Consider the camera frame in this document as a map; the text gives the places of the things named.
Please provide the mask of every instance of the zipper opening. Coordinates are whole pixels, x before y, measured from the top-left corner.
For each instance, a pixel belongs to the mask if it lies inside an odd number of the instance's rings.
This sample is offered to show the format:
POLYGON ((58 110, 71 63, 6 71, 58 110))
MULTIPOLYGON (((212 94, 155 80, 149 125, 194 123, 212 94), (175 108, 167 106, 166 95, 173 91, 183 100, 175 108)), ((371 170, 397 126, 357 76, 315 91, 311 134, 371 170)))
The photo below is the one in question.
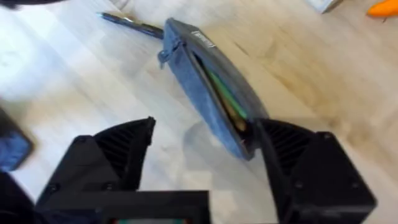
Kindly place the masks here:
POLYGON ((218 102, 222 106, 234 132, 239 136, 242 145, 248 152, 252 151, 253 130, 244 108, 238 103, 237 99, 231 94, 228 87, 223 83, 219 76, 204 64, 204 61, 200 56, 194 52, 191 53, 196 63, 202 68, 206 79, 210 83, 210 88, 216 94, 218 102))

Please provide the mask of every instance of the pencil case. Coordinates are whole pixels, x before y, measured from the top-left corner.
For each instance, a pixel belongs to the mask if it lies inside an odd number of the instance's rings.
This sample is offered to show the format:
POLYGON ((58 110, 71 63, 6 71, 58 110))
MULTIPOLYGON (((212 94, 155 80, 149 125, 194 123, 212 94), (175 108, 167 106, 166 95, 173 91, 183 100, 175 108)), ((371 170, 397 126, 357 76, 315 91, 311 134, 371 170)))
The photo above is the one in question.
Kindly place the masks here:
POLYGON ((268 115, 253 89, 218 47, 199 28, 168 19, 164 49, 158 58, 162 65, 168 63, 213 134, 235 156, 251 159, 256 148, 251 125, 268 115), (226 108, 225 101, 235 114, 226 108))

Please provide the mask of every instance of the zipper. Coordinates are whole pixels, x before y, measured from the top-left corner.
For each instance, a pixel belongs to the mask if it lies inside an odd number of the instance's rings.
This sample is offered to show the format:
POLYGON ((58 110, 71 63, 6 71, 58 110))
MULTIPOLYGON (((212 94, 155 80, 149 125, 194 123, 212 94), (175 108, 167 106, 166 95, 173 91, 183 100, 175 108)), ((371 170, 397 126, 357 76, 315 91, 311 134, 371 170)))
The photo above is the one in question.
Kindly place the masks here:
POLYGON ((157 54, 157 59, 160 62, 160 68, 163 69, 164 68, 164 64, 166 62, 168 62, 171 58, 173 53, 180 47, 180 46, 184 46, 185 42, 181 39, 181 38, 176 38, 174 40, 174 44, 172 49, 164 49, 161 52, 159 52, 159 54, 157 54))

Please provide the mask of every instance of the black pen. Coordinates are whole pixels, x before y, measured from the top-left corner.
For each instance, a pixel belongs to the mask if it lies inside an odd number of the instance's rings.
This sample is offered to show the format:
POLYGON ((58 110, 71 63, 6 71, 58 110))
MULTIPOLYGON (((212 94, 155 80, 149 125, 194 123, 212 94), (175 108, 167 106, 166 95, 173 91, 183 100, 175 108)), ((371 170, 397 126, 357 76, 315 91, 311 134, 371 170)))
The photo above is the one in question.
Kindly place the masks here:
POLYGON ((155 37, 158 39, 163 39, 163 30, 158 27, 154 27, 154 26, 151 26, 148 24, 136 22, 127 17, 118 17, 118 16, 115 16, 115 15, 112 15, 109 13, 105 13, 105 12, 98 12, 97 14, 99 16, 101 16, 103 19, 106 19, 107 21, 111 21, 116 24, 130 27, 136 31, 145 33, 149 36, 152 36, 152 37, 155 37))

